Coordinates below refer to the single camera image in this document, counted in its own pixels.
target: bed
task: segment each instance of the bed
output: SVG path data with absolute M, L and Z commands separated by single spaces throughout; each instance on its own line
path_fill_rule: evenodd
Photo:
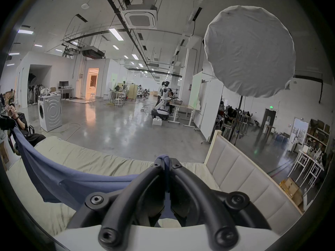
M 181 164 L 211 189 L 245 192 L 272 230 L 283 235 L 300 218 L 301 211 L 264 171 L 220 133 L 215 131 L 204 163 Z M 107 155 L 56 136 L 44 139 L 35 149 L 56 163 L 99 175 L 140 174 L 153 163 Z M 7 176 L 23 206 L 47 233 L 55 236 L 65 230 L 75 211 L 63 203 L 45 203 L 32 184 L 22 159 L 14 163 Z

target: washing machine door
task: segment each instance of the washing machine door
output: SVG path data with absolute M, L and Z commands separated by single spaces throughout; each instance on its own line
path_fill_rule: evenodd
M 43 119 L 44 118 L 44 109 L 42 104 L 39 105 L 39 112 L 40 112 L 40 117 Z

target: white round diffuser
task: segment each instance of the white round diffuser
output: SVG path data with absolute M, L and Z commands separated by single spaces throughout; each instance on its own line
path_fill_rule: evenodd
M 207 27 L 205 52 L 215 76 L 242 96 L 273 96 L 285 89 L 295 72 L 289 31 L 261 7 L 221 11 Z

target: white box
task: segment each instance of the white box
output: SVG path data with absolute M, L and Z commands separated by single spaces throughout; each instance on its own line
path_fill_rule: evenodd
M 154 118 L 153 121 L 152 121 L 152 124 L 154 125 L 157 125 L 157 126 L 161 126 L 162 125 L 162 119 L 160 118 Z

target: upholstered headboard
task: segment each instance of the upholstered headboard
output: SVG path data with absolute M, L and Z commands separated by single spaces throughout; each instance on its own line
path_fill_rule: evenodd
M 217 132 L 205 164 L 222 191 L 246 193 L 277 234 L 284 234 L 302 215 L 270 176 Z

